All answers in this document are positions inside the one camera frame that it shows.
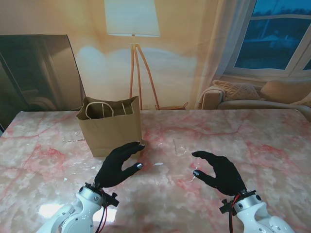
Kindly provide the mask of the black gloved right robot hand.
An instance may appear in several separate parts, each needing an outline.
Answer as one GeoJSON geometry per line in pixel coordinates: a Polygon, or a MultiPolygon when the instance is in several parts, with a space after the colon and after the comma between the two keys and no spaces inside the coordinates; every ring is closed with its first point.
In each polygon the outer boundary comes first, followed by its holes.
{"type": "Polygon", "coordinates": [[[238,170],[226,157],[206,151],[195,151],[191,154],[194,157],[205,159],[213,167],[215,173],[215,177],[212,177],[201,170],[195,170],[193,175],[196,178],[227,196],[236,196],[246,191],[246,186],[238,170]]]}

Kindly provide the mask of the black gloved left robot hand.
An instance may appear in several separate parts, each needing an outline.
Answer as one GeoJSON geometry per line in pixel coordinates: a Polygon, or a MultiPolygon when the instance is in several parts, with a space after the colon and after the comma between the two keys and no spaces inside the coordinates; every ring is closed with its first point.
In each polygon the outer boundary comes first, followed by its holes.
{"type": "Polygon", "coordinates": [[[124,182],[127,178],[141,170],[143,167],[142,163],[135,163],[125,170],[122,170],[122,166],[132,155],[142,151],[144,148],[145,145],[137,141],[113,149],[103,161],[94,179],[93,186],[95,188],[111,188],[124,182]]]}

